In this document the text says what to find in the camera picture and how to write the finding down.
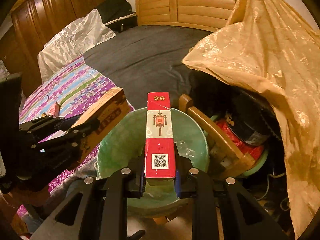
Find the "red long carton box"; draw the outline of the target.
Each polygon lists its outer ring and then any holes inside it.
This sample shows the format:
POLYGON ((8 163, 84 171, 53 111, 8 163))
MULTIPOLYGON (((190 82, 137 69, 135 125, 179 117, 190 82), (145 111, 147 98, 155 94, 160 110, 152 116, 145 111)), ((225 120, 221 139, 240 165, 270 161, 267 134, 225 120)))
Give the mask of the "red long carton box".
POLYGON ((168 92, 150 92, 147 97, 144 175, 148 179, 173 179, 176 176, 168 92))

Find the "brown cardboard box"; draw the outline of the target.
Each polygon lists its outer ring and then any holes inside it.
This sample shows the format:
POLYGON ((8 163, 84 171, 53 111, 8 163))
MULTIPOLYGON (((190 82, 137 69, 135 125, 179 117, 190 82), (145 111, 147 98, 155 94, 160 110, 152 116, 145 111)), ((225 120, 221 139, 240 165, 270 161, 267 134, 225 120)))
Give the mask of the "brown cardboard box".
POLYGON ((93 103, 71 126, 68 133, 75 135, 79 148, 78 163, 93 151, 107 134, 131 111, 124 90, 113 87, 93 103))

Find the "green trash bin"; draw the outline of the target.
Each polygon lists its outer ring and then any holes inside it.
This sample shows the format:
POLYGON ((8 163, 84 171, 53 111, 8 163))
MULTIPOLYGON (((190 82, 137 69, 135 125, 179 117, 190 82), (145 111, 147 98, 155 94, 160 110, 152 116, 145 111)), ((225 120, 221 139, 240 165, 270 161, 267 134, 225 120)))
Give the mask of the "green trash bin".
MULTIPOLYGON (((190 116, 171 109, 174 142, 178 153, 191 160, 193 167, 208 170, 209 152, 206 137, 200 126, 190 116)), ((131 158, 141 155, 146 134, 146 108, 127 114, 101 141, 97 157, 99 179, 110 177, 127 166, 131 158)), ((161 217, 175 212, 187 204, 187 199, 177 198, 172 181, 145 187, 142 198, 127 200, 127 210, 137 217, 161 217)))

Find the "wooden chair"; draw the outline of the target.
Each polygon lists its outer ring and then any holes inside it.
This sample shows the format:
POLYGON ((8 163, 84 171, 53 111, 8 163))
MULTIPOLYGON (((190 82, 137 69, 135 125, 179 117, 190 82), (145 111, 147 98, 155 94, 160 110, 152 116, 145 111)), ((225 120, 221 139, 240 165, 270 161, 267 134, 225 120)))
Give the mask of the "wooden chair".
POLYGON ((255 159, 249 153, 243 154, 215 122, 194 106, 190 96, 180 96, 178 109, 193 118, 214 142, 213 164, 209 170, 215 179, 237 177, 255 165, 255 159))

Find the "red basin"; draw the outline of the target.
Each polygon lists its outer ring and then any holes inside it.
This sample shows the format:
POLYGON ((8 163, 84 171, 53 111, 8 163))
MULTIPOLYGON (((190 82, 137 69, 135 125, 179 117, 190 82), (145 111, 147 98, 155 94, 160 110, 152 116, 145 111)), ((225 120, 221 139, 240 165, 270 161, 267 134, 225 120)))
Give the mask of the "red basin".
POLYGON ((219 119, 215 122, 217 126, 231 139, 237 148, 243 153, 249 153, 255 161, 257 161, 264 151, 264 146, 251 146, 243 141, 241 141, 228 127, 225 119, 219 119))

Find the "floral purple bedsheet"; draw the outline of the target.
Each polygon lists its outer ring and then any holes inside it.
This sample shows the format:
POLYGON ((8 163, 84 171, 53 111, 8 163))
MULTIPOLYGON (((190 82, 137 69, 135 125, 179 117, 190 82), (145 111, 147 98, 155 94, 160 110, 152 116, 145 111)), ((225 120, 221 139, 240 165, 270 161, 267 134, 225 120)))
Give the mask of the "floral purple bedsheet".
MULTIPOLYGON (((47 114, 56 103, 60 106, 60 116, 68 118, 81 114, 115 86, 111 79, 91 68, 80 56, 32 92, 20 113, 20 123, 47 114)), ((42 219, 47 218, 63 200, 73 181, 95 176, 98 151, 99 147, 94 148, 78 167, 63 171, 49 183, 50 198, 43 206, 34 209, 42 219)))

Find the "wooden wardrobe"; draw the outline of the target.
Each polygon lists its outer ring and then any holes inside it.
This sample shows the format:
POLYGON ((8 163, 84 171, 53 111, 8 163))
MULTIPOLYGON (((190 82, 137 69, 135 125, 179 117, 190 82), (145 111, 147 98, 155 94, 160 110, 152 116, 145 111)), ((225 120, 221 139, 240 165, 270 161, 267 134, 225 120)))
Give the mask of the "wooden wardrobe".
POLYGON ((1 60, 9 73, 22 73, 29 96, 41 81, 38 53, 65 26, 105 0, 26 0, 11 13, 13 26, 1 38, 1 60))

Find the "dark grey blanket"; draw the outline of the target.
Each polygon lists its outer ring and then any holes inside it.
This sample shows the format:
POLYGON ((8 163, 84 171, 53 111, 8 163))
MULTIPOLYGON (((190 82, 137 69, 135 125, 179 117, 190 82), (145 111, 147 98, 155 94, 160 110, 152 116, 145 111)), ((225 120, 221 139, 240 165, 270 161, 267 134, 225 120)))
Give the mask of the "dark grey blanket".
POLYGON ((149 92, 168 92, 172 107, 191 90, 191 69, 182 59, 209 32, 172 26, 139 26, 84 53, 85 63, 123 88, 135 108, 147 106, 149 92))

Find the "black clothes pile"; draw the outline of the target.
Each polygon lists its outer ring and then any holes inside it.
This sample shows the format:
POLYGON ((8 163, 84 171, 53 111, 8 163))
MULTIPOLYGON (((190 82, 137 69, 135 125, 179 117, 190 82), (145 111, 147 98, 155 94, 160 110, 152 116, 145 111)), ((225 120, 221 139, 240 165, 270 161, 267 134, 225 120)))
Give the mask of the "black clothes pile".
POLYGON ((137 16, 126 0, 105 0, 96 9, 103 24, 114 32, 121 33, 138 25, 137 16))

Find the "golden draped cloth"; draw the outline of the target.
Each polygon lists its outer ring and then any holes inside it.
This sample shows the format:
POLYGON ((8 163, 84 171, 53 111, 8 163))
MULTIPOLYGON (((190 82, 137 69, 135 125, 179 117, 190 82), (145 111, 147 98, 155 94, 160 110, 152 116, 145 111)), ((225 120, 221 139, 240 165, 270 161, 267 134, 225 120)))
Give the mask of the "golden draped cloth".
POLYGON ((295 235, 319 208, 319 33, 284 0, 237 0, 183 63, 261 94, 279 122, 295 235))

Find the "wooden headboard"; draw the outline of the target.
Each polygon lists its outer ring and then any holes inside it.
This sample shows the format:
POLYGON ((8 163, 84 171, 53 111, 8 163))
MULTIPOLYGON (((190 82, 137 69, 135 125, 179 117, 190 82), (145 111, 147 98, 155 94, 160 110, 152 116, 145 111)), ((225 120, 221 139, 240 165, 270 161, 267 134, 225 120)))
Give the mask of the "wooden headboard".
POLYGON ((236 1, 136 0, 137 22, 215 32, 226 25, 236 1))

